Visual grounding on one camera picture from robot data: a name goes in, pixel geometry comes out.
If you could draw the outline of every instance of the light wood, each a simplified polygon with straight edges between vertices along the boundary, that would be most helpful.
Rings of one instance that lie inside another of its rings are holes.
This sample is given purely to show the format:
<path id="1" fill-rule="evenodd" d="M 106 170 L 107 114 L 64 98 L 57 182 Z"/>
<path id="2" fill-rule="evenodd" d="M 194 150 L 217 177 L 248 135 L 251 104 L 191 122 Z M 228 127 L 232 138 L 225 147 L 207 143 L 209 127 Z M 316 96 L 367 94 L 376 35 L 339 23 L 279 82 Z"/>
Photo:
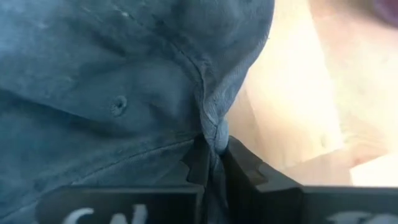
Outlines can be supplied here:
<path id="1" fill-rule="evenodd" d="M 398 150 L 398 29 L 369 1 L 276 1 L 228 121 L 232 135 L 303 184 L 363 185 L 352 170 Z M 377 172 L 398 179 L 386 169 Z"/>

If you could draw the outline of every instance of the stitching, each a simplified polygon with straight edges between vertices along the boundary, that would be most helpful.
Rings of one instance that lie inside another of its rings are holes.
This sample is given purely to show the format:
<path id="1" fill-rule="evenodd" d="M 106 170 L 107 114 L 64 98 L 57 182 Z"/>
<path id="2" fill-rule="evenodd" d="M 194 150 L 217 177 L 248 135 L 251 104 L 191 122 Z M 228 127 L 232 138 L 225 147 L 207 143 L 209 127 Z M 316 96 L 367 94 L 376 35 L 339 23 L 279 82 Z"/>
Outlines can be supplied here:
<path id="1" fill-rule="evenodd" d="M 183 141 L 180 141 L 180 142 L 168 144 L 168 145 L 166 145 L 166 146 L 160 146 L 160 147 L 151 149 L 151 150 L 149 150 L 149 151 L 145 151 L 145 152 L 141 152 L 141 153 L 138 153 L 138 154 L 133 154 L 133 155 L 124 157 L 123 159 L 120 159 L 120 160 L 118 160 L 118 161 L 116 161 L 116 162 L 112 162 L 112 163 L 108 164 L 107 166 L 101 167 L 101 168 L 96 169 L 96 170 L 94 170 L 93 172 L 91 172 L 91 173 L 89 173 L 89 174 L 87 174 L 87 175 L 84 175 L 84 176 L 81 177 L 80 179 L 75 179 L 75 180 L 73 180 L 73 181 L 69 181 L 68 183 L 61 184 L 60 186 L 63 186 L 63 185 L 64 185 L 64 186 L 65 186 L 65 185 L 71 185 L 71 184 L 74 184 L 75 182 L 78 182 L 78 181 L 80 181 L 80 180 L 87 179 L 87 178 L 89 178 L 90 176 L 92 176 L 92 175 L 94 175 L 94 174 L 96 174 L 96 173 L 98 173 L 98 172 L 101 172 L 101 171 L 103 171 L 103 170 L 112 168 L 112 167 L 118 165 L 119 163 L 124 162 L 124 161 L 128 161 L 128 160 L 130 160 L 130 159 L 132 159 L 132 158 L 134 158 L 134 157 L 142 156 L 142 155 L 145 155 L 145 154 L 150 154 L 150 153 L 153 153 L 153 152 L 155 152 L 155 151 L 161 151 L 161 150 L 164 150 L 164 149 L 173 147 L 173 146 L 178 146 L 178 145 L 186 144 L 186 143 L 188 143 L 188 142 L 190 142 L 190 141 L 192 141 L 192 139 L 187 139 L 187 140 L 183 140 Z M 25 209 L 25 208 L 27 208 L 27 207 L 32 206 L 33 204 L 37 203 L 37 202 L 42 198 L 42 195 L 45 195 L 45 194 L 47 194 L 47 193 L 49 193 L 49 192 L 51 192 L 52 190 L 57 189 L 57 188 L 58 188 L 58 187 L 55 187 L 55 188 L 53 188 L 53 189 L 51 189 L 51 190 L 48 190 L 48 191 L 46 191 L 46 192 L 40 193 L 40 196 L 36 197 L 36 198 L 33 199 L 31 202 L 29 202 L 29 203 L 27 203 L 27 204 L 25 204 L 25 205 L 23 205 L 23 206 L 21 206 L 21 207 L 19 207 L 19 208 L 16 208 L 15 210 L 13 210 L 13 211 L 11 211 L 11 212 L 8 212 L 7 214 L 5 214 L 5 215 L 3 215 L 2 217 L 0 217 L 0 220 L 4 220 L 4 219 L 6 219 L 7 217 L 10 217 L 10 216 L 12 216 L 12 215 L 15 214 L 15 213 L 17 213 L 17 212 L 19 212 L 19 211 L 21 211 L 21 210 L 23 210 L 23 209 Z"/>

